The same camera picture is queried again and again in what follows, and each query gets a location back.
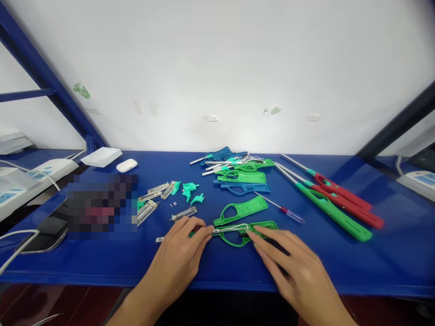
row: smartphone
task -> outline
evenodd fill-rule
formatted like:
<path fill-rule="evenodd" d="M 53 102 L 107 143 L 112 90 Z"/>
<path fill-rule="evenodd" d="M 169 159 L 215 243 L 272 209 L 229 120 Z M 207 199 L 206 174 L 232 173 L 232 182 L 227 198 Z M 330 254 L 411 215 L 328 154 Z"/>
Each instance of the smartphone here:
<path fill-rule="evenodd" d="M 68 206 L 65 201 L 36 229 L 39 230 L 39 234 L 24 248 L 22 254 L 49 252 L 60 245 L 68 234 Z M 31 236 L 27 236 L 15 250 Z"/>

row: white box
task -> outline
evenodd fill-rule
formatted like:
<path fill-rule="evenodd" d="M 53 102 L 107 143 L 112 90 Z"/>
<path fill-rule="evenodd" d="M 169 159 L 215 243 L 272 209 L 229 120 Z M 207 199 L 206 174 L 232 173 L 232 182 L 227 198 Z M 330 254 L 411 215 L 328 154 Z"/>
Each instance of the white box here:
<path fill-rule="evenodd" d="M 33 145 L 22 132 L 0 137 L 0 155 L 7 155 Z"/>
<path fill-rule="evenodd" d="M 8 189 L 30 189 L 38 182 L 18 168 L 0 168 L 0 185 Z"/>
<path fill-rule="evenodd" d="M 116 158 L 120 157 L 122 152 L 120 149 L 113 149 L 109 147 L 101 147 L 95 152 L 85 156 L 81 159 L 83 163 L 90 166 L 104 168 L 109 163 L 112 163 Z"/>

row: screwdriver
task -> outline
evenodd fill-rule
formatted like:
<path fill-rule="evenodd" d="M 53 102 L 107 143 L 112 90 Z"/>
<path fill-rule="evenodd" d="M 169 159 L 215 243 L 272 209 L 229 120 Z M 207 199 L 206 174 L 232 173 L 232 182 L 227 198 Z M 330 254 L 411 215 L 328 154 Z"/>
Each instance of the screwdriver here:
<path fill-rule="evenodd" d="M 289 210 L 288 208 L 285 208 L 284 206 L 279 206 L 279 205 L 275 204 L 273 201 L 271 201 L 270 199 L 267 199 L 266 197 L 260 195 L 259 193 L 257 193 L 257 192 L 255 192 L 255 193 L 257 195 L 263 197 L 264 199 L 266 199 L 269 203 L 274 204 L 276 207 L 278 207 L 280 209 L 281 212 L 285 213 L 287 216 L 290 216 L 296 222 L 299 222 L 301 224 L 305 224 L 305 219 L 303 217 L 300 217 L 299 215 L 293 213 L 291 210 Z"/>

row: forearm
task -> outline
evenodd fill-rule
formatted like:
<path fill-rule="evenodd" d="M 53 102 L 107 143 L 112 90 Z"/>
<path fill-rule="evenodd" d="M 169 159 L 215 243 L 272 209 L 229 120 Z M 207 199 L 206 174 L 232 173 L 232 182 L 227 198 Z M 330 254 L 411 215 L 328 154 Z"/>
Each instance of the forearm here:
<path fill-rule="evenodd" d="M 157 307 L 152 298 L 133 289 L 107 326 L 153 326 L 164 309 Z"/>

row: screwdriver shaft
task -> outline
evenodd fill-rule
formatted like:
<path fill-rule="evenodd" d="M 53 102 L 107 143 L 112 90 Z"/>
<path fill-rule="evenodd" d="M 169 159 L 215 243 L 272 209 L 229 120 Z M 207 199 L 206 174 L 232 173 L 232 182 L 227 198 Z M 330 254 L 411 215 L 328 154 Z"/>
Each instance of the screwdriver shaft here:
<path fill-rule="evenodd" d="M 270 203 L 272 203 L 272 204 L 274 204 L 276 207 L 278 207 L 278 208 L 281 208 L 281 206 L 279 206 L 279 205 L 277 205 L 277 204 L 275 204 L 273 201 L 271 201 L 270 199 L 267 199 L 266 197 L 264 197 L 264 196 L 262 196 L 262 195 L 260 195 L 259 193 L 257 193 L 257 192 L 254 192 L 254 193 L 256 193 L 257 195 L 259 195 L 259 196 L 261 196 L 261 197 L 263 197 L 264 199 L 266 199 L 268 202 L 270 202 Z"/>

